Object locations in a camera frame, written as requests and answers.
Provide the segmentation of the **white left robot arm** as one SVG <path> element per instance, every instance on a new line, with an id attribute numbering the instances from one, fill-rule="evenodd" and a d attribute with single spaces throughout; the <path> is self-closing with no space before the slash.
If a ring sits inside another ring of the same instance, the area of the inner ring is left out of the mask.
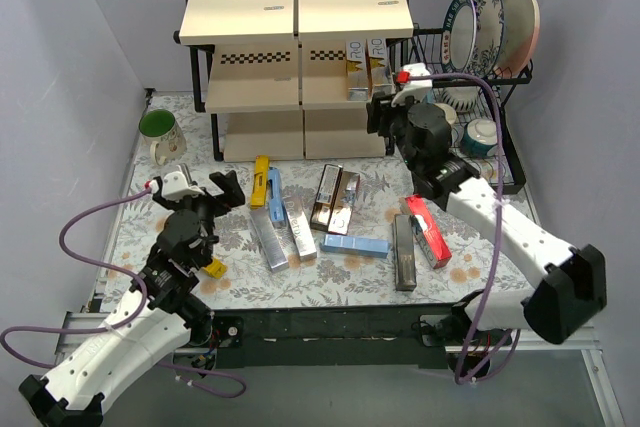
<path id="1" fill-rule="evenodd" d="M 149 181 L 144 192 L 169 210 L 141 271 L 119 304 L 96 328 L 75 329 L 84 341 L 42 376 L 28 376 L 19 392 L 44 426 L 99 426 L 113 402 L 175 350 L 202 348 L 190 370 L 212 373 L 220 347 L 238 343 L 243 322 L 218 318 L 193 290 L 197 272 L 214 262 L 215 220 L 245 202 L 235 172 L 214 172 L 212 195 L 186 166 Z"/>

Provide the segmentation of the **silver white toothpaste box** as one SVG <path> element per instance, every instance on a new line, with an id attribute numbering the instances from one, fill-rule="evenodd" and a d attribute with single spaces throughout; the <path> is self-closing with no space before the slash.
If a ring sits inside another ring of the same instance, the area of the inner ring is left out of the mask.
<path id="1" fill-rule="evenodd" d="M 301 199 L 296 196 L 285 197 L 283 204 L 300 260 L 306 262 L 316 259 L 317 248 Z"/>

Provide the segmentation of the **white bowl blue pattern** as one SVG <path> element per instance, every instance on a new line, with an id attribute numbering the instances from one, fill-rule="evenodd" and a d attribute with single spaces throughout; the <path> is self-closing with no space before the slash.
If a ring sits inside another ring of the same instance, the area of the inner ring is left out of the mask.
<path id="1" fill-rule="evenodd" d="M 446 87 L 442 90 L 442 99 L 458 113 L 472 111 L 479 99 L 479 89 L 477 87 Z"/>

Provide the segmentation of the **blue floral plate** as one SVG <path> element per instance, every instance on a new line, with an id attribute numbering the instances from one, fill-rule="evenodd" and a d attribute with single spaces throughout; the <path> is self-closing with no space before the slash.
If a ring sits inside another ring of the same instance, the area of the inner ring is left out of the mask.
<path id="1" fill-rule="evenodd" d="M 494 68 L 504 34 L 503 0 L 473 0 L 476 13 L 476 40 L 469 71 L 488 76 Z"/>

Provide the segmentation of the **brown red toothpaste box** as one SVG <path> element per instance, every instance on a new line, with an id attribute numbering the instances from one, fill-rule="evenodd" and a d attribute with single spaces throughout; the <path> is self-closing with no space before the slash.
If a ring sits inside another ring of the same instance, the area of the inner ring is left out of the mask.
<path id="1" fill-rule="evenodd" d="M 360 174 L 343 171 L 332 208 L 327 231 L 331 234 L 346 235 L 360 185 Z"/>

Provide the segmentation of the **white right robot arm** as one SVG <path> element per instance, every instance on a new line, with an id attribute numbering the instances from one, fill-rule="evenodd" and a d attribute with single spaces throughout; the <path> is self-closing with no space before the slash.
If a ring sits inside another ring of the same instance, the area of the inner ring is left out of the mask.
<path id="1" fill-rule="evenodd" d="M 525 289 L 475 291 L 441 321 L 464 344 L 488 331 L 525 329 L 562 344 L 607 304 L 604 255 L 577 248 L 504 203 L 479 172 L 451 150 L 451 127 L 441 109 L 414 94 L 377 93 L 367 106 L 367 131 L 392 140 L 409 169 L 414 191 L 464 221 L 525 276 Z"/>

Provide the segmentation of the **silver RO toothpaste box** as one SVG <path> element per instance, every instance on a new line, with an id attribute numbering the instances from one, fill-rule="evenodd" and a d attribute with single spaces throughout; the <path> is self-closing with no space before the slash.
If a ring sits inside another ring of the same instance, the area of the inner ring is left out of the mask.
<path id="1" fill-rule="evenodd" d="M 368 39 L 367 57 L 371 94 L 378 92 L 385 95 L 393 94 L 395 86 L 389 65 L 386 41 L 382 38 Z"/>

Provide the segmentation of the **orange RO toothpaste box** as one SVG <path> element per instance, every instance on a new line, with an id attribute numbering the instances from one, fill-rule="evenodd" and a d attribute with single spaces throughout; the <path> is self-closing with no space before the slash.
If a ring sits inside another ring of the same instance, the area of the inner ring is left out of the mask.
<path id="1" fill-rule="evenodd" d="M 367 101 L 370 82 L 364 40 L 346 41 L 347 100 Z"/>

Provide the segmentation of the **silver striped toothpaste box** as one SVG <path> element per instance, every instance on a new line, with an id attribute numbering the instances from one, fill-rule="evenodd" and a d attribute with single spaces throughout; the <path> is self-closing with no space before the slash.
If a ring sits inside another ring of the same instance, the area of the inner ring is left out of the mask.
<path id="1" fill-rule="evenodd" d="M 254 209 L 250 211 L 250 218 L 266 257 L 269 270 L 272 273 L 276 273 L 288 269 L 288 258 L 279 242 L 275 227 L 270 220 L 269 212 L 264 208 Z"/>

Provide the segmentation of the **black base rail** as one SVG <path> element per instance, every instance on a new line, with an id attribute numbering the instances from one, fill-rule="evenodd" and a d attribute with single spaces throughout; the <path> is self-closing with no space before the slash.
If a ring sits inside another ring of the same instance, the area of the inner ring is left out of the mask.
<path id="1" fill-rule="evenodd" d="M 469 345 L 469 355 L 511 345 L 518 330 L 560 345 L 606 305 L 602 296 L 576 296 L 546 285 L 490 295 L 478 324 L 465 312 L 475 291 L 457 303 L 220 310 L 198 297 L 183 300 L 177 313 L 189 337 L 187 352 L 216 349 L 223 369 L 249 365 L 415 364 L 418 346 L 443 349 Z"/>

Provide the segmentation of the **yellow toothpaste box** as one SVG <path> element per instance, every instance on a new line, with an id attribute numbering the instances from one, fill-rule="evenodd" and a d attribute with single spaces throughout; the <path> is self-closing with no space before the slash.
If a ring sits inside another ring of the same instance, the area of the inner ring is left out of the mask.
<path id="1" fill-rule="evenodd" d="M 251 209 L 265 206 L 269 172 L 269 157 L 258 155 L 254 165 L 254 179 L 249 205 Z"/>

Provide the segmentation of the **dark grey toothpaste box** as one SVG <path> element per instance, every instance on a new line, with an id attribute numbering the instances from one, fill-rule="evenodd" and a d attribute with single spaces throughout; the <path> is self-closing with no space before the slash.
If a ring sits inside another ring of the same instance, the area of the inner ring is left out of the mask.
<path id="1" fill-rule="evenodd" d="M 417 286 L 411 217 L 397 214 L 393 222 L 395 288 L 413 291 Z"/>

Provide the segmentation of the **light blue toothpaste box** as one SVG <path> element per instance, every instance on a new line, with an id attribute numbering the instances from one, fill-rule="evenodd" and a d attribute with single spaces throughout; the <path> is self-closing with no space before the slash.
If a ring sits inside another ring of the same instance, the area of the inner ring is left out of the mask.
<path id="1" fill-rule="evenodd" d="M 270 194 L 268 200 L 270 220 L 276 228 L 285 227 L 287 224 L 287 218 L 282 200 L 282 183 L 279 170 L 275 167 L 270 167 L 267 179 Z"/>

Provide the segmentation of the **teal rimmed plate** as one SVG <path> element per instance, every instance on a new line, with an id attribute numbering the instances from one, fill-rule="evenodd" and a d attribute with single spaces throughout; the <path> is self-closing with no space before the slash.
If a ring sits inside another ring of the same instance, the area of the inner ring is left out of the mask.
<path id="1" fill-rule="evenodd" d="M 477 20 L 473 0 L 452 0 L 442 26 L 441 64 L 445 73 L 464 72 L 476 42 Z"/>

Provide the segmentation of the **pink beige plate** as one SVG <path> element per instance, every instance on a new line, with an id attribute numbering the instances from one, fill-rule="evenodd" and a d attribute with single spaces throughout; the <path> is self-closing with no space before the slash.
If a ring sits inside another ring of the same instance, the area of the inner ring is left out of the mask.
<path id="1" fill-rule="evenodd" d="M 503 0 L 504 27 L 494 72 L 501 78 L 516 77 L 535 52 L 540 32 L 537 0 Z"/>

